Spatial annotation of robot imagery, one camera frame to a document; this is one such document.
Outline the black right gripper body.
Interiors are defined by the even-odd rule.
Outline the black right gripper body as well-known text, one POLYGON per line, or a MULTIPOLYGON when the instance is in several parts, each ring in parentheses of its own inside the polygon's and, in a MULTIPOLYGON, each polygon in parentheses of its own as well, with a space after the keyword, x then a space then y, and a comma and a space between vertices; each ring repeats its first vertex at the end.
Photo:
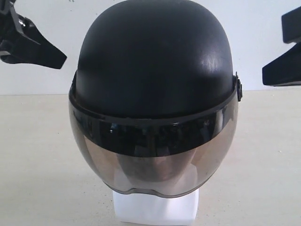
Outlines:
POLYGON ((286 44, 301 41, 301 7, 281 16, 282 37, 286 44))

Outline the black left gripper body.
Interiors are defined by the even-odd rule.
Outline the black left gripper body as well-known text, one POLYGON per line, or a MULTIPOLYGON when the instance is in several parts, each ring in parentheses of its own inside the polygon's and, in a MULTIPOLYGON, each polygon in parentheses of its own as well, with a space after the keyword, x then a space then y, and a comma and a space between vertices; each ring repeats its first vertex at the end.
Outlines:
POLYGON ((10 32, 21 32, 19 16, 15 11, 15 0, 0 0, 0 39, 10 32))

